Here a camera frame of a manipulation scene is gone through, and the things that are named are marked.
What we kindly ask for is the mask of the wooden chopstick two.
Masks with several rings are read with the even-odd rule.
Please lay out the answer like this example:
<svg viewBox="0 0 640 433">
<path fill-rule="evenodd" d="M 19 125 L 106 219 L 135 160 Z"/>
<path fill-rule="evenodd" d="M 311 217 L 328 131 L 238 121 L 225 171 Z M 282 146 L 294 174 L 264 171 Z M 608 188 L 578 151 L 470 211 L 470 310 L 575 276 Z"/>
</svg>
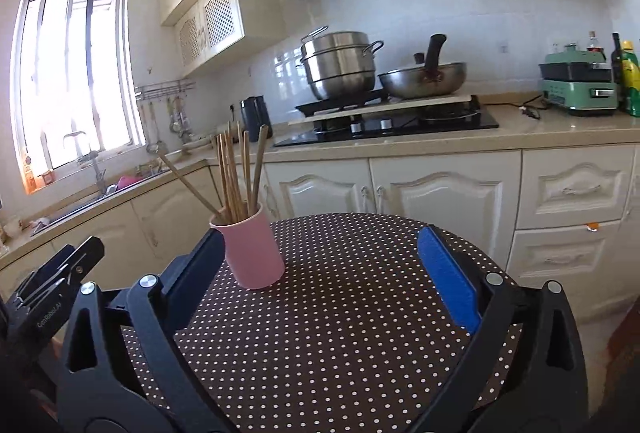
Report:
<svg viewBox="0 0 640 433">
<path fill-rule="evenodd" d="M 227 211 L 227 221 L 229 224 L 233 223 L 233 200 L 232 193 L 229 190 L 228 179 L 227 179 L 227 167 L 226 160 L 224 159 L 224 138 L 222 134 L 216 135 L 216 150 L 217 150 L 217 159 L 218 166 L 221 178 L 222 192 L 224 193 L 224 208 Z"/>
</svg>

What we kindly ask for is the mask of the wooden chopstick three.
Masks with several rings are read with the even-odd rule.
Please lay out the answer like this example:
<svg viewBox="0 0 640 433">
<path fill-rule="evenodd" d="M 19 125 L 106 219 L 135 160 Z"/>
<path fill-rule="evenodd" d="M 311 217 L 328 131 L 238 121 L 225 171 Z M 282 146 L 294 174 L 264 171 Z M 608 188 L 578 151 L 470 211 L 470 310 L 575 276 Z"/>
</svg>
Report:
<svg viewBox="0 0 640 433">
<path fill-rule="evenodd" d="M 190 191 L 190 193 L 193 194 L 193 196 L 198 199 L 198 201 L 201 202 L 202 205 L 205 206 L 205 208 L 207 208 L 207 210 L 213 214 L 213 216 L 215 217 L 215 219 L 217 219 L 218 222 L 223 222 L 224 221 L 224 216 L 221 215 L 221 213 L 213 206 L 213 203 L 210 203 L 187 179 L 186 176 L 182 175 L 180 171 L 177 170 L 177 167 L 175 167 L 174 164 L 172 164 L 165 153 L 162 153 L 160 150 L 157 151 L 157 156 L 160 158 L 160 161 L 163 162 L 163 164 L 165 164 L 168 167 L 168 170 L 171 171 L 172 174 L 174 174 L 176 176 L 176 179 L 178 179 L 179 182 L 181 182 L 181 184 L 186 187 L 187 190 Z"/>
</svg>

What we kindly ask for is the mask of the wooden chopstick one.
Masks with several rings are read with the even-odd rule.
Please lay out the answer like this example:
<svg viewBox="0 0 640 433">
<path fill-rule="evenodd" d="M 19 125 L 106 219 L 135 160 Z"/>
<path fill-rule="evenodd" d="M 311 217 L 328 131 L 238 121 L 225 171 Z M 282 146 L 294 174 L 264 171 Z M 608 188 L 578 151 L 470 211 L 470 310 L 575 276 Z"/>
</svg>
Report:
<svg viewBox="0 0 640 433">
<path fill-rule="evenodd" d="M 238 217 L 236 218 L 239 221 L 242 221 L 245 216 L 244 204 L 241 197 L 240 186 L 238 182 L 238 171 L 236 171 L 236 163 L 235 163 L 235 153 L 233 148 L 233 136 L 232 136 L 232 124 L 228 122 L 228 130 L 227 130 L 227 141 L 228 141 L 228 161 L 230 167 L 230 177 L 231 177 L 231 187 L 233 190 L 234 196 L 234 204 L 236 208 L 236 213 L 238 213 Z"/>
</svg>

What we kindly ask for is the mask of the wooden chopstick seven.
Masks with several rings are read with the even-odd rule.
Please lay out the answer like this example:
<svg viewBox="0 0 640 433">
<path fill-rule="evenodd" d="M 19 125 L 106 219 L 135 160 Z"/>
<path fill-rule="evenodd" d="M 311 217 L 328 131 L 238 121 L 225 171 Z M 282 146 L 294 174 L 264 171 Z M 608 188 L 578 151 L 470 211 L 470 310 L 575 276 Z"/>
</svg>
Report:
<svg viewBox="0 0 640 433">
<path fill-rule="evenodd" d="M 232 175 L 230 170 L 230 163 L 228 160 L 227 152 L 227 139 L 226 134 L 222 133 L 218 135 L 219 149 L 221 153 L 220 165 L 222 176 L 224 176 L 224 193 L 226 194 L 226 205 L 230 214 L 230 222 L 236 223 L 238 221 L 238 208 L 235 203 L 235 194 L 232 184 Z"/>
</svg>

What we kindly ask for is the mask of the wooden chopstick six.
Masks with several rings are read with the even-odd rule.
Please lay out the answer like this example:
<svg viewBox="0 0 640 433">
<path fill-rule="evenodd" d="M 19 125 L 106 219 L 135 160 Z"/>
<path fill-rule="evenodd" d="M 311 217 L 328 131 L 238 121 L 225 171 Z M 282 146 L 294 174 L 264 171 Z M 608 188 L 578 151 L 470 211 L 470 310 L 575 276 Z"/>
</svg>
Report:
<svg viewBox="0 0 640 433">
<path fill-rule="evenodd" d="M 250 177 L 250 140 L 247 130 L 242 132 L 242 167 L 246 192 L 246 215 L 252 216 L 254 211 L 252 195 L 252 178 Z"/>
</svg>

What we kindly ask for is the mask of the chrome sink faucet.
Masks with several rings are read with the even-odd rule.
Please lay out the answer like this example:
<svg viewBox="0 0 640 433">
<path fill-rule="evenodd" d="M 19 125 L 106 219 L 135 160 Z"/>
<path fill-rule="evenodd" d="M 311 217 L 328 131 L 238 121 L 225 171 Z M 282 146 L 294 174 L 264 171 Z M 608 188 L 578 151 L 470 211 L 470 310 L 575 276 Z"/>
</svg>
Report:
<svg viewBox="0 0 640 433">
<path fill-rule="evenodd" d="M 79 165 L 84 163 L 89 163 L 91 165 L 94 173 L 94 180 L 96 181 L 96 189 L 98 190 L 99 195 L 104 197 L 107 194 L 107 185 L 105 180 L 106 171 L 102 170 L 99 166 L 99 153 L 94 150 L 91 145 L 88 145 L 88 151 L 86 153 L 82 153 L 80 138 L 86 136 L 87 134 L 83 130 L 74 130 L 73 132 L 65 134 L 63 138 L 73 139 L 76 149 L 79 152 L 77 163 Z"/>
</svg>

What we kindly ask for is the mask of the brown polka dot tablecloth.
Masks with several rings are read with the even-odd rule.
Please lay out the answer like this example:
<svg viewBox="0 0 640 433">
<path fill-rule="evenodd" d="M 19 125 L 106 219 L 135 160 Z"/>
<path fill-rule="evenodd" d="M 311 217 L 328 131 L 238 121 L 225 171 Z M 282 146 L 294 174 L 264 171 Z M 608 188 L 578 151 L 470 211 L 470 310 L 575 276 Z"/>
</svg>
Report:
<svg viewBox="0 0 640 433">
<path fill-rule="evenodd" d="M 419 259 L 422 223 L 332 213 L 272 224 L 284 276 L 260 291 L 228 268 L 175 340 L 243 432 L 402 432 L 470 335 Z"/>
</svg>

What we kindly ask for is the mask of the pink cylindrical cup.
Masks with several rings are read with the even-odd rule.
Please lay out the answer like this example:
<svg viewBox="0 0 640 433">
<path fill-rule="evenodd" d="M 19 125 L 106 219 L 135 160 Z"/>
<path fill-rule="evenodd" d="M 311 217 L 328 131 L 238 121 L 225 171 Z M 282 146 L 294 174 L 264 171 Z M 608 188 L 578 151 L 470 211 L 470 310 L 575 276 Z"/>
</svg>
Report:
<svg viewBox="0 0 640 433">
<path fill-rule="evenodd" d="M 256 213 L 239 223 L 223 224 L 210 216 L 209 227 L 224 237 L 226 262 L 238 285 L 259 290 L 274 285 L 285 273 L 285 263 L 260 204 Z"/>
</svg>

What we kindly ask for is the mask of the window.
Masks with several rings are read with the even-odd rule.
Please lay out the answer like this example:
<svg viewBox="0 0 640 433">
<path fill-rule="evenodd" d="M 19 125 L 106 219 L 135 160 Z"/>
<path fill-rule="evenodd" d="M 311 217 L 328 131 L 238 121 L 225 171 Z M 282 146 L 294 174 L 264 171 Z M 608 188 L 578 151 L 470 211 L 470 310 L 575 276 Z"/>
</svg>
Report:
<svg viewBox="0 0 640 433">
<path fill-rule="evenodd" d="M 134 105 L 125 0 L 22 0 L 12 56 L 15 151 L 27 193 L 101 156 L 144 144 Z"/>
</svg>

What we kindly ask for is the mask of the black gas stove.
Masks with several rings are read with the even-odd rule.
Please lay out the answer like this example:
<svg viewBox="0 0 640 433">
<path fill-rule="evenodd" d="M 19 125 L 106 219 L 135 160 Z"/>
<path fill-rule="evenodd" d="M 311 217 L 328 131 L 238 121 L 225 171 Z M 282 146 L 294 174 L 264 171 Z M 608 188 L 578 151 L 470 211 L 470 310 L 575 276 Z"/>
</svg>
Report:
<svg viewBox="0 0 640 433">
<path fill-rule="evenodd" d="M 470 102 L 460 104 L 442 104 L 411 110 L 398 110 L 386 113 L 344 116 L 301 126 L 291 136 L 279 138 L 274 142 L 277 147 L 295 147 L 360 139 L 382 138 L 390 136 L 422 135 L 431 133 L 464 132 L 465 130 L 495 130 L 499 127 L 496 119 L 480 104 L 475 95 Z M 347 96 L 342 99 L 328 99 L 302 104 L 296 110 L 305 116 L 334 110 L 362 108 L 369 104 L 393 101 L 384 89 Z"/>
</svg>

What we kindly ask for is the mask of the dark blue electric kettle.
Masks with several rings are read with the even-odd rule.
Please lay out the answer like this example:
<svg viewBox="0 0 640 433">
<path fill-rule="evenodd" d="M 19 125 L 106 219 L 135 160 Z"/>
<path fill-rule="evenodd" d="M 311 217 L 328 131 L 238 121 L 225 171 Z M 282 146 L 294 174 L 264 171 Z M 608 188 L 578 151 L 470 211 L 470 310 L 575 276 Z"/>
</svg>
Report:
<svg viewBox="0 0 640 433">
<path fill-rule="evenodd" d="M 250 142 L 259 140 L 260 128 L 267 127 L 267 137 L 272 137 L 272 126 L 264 97 L 252 96 L 240 101 L 240 109 L 245 130 Z"/>
</svg>

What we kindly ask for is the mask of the white stone board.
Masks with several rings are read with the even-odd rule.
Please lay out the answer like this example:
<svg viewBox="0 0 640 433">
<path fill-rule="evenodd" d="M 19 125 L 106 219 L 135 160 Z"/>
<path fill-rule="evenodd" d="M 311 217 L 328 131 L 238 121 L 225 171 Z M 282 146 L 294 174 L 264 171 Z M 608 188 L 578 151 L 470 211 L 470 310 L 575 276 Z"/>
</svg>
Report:
<svg viewBox="0 0 640 433">
<path fill-rule="evenodd" d="M 288 121 L 289 126 L 310 124 L 319 121 L 326 121 L 336 118 L 344 118 L 347 116 L 365 115 L 373 113 L 386 113 L 398 110 L 411 110 L 424 107 L 441 106 L 442 104 L 460 104 L 460 102 L 470 102 L 472 100 L 471 95 L 447 95 L 428 98 L 419 98 L 413 100 L 393 100 L 379 102 L 378 104 L 369 104 L 362 108 L 350 108 L 346 110 L 334 110 L 328 112 L 321 112 L 319 114 L 305 116 L 303 119 L 296 119 Z"/>
</svg>

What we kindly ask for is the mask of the dark sauce bottle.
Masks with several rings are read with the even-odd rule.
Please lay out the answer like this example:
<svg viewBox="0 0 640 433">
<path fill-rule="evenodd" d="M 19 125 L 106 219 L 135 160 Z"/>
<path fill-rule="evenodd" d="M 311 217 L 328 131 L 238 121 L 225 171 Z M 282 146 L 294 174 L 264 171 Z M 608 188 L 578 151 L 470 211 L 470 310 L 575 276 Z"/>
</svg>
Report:
<svg viewBox="0 0 640 433">
<path fill-rule="evenodd" d="M 620 34 L 612 33 L 614 49 L 611 54 L 611 66 L 613 82 L 617 89 L 617 104 L 620 111 L 625 110 L 625 86 L 623 75 L 623 51 L 620 46 Z"/>
</svg>

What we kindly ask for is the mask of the stainless steel steamer pot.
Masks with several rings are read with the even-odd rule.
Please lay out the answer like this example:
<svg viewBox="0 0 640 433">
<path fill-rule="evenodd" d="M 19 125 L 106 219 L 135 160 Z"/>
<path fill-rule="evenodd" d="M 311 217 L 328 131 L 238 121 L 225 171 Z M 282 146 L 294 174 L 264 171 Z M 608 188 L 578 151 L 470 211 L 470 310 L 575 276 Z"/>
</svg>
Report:
<svg viewBox="0 0 640 433">
<path fill-rule="evenodd" d="M 300 40 L 299 67 L 318 100 L 371 92 L 375 88 L 374 56 L 384 47 L 357 31 L 329 32 L 320 26 Z"/>
</svg>

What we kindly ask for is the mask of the wall utensil rack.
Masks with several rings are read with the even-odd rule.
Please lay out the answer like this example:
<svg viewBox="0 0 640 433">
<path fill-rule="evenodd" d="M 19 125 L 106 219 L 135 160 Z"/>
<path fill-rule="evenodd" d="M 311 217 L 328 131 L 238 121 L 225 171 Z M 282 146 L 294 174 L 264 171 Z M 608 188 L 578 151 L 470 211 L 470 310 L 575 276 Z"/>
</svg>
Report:
<svg viewBox="0 0 640 433">
<path fill-rule="evenodd" d="M 137 102 L 162 99 L 182 95 L 195 88 L 194 80 L 172 80 L 150 85 L 139 85 L 134 88 Z"/>
</svg>

